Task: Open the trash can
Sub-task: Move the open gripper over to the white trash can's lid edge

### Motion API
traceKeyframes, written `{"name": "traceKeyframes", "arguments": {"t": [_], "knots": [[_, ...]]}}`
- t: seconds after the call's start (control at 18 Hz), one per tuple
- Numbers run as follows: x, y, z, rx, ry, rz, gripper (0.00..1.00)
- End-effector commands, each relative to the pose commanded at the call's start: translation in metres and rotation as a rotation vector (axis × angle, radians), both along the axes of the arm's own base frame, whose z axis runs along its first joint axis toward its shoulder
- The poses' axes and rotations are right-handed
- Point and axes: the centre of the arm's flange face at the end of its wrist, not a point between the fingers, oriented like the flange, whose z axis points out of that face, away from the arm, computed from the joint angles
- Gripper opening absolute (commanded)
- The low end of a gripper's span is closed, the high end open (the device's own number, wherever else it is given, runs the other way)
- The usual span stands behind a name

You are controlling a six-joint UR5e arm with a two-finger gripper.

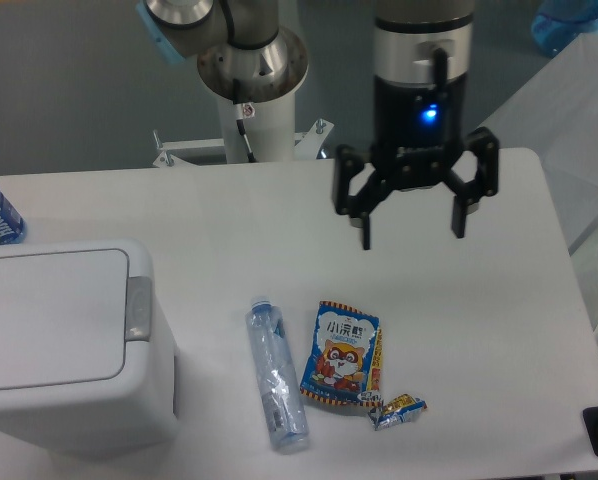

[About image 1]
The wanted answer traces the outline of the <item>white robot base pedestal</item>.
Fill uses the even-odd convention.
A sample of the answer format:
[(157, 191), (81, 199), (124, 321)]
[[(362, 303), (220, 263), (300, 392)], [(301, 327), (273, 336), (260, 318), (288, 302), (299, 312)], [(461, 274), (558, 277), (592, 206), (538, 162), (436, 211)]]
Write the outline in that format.
[(305, 131), (295, 129), (295, 94), (267, 102), (235, 104), (216, 96), (221, 136), (166, 141), (153, 133), (153, 165), (172, 168), (187, 165), (240, 164), (323, 159), (334, 124), (317, 119)]

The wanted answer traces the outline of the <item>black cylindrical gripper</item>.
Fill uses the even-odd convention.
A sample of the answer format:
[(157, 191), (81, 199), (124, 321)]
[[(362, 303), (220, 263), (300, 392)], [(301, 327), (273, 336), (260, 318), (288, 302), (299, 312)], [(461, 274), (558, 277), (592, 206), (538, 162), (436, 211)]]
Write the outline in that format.
[[(499, 140), (479, 127), (465, 140), (476, 162), (474, 178), (464, 182), (451, 168), (464, 152), (462, 112), (468, 76), (463, 74), (442, 89), (406, 86), (374, 79), (374, 139), (370, 152), (341, 144), (335, 150), (332, 202), (361, 230), (364, 250), (371, 248), (373, 210), (392, 190), (433, 187), (443, 183), (454, 193), (451, 230), (465, 237), (467, 217), (482, 197), (499, 191)], [(370, 163), (374, 170), (357, 194), (351, 180)]]

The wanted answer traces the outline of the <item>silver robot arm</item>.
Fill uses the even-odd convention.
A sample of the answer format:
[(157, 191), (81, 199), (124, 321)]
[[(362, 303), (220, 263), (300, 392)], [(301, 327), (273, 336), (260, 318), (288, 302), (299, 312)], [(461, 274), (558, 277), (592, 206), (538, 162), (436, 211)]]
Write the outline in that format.
[[(275, 1), (141, 1), (137, 13), (171, 63), (195, 58), (204, 85), (224, 108), (222, 135), (235, 163), (281, 159), (294, 118), (266, 106), (292, 98), (308, 72), (301, 38), (279, 21)], [(375, 7), (370, 147), (337, 147), (335, 211), (371, 243), (373, 210), (395, 191), (444, 184), (453, 193), (451, 228), (499, 189), (499, 143), (486, 128), (461, 132), (475, 5), (471, 1), (380, 1)]]

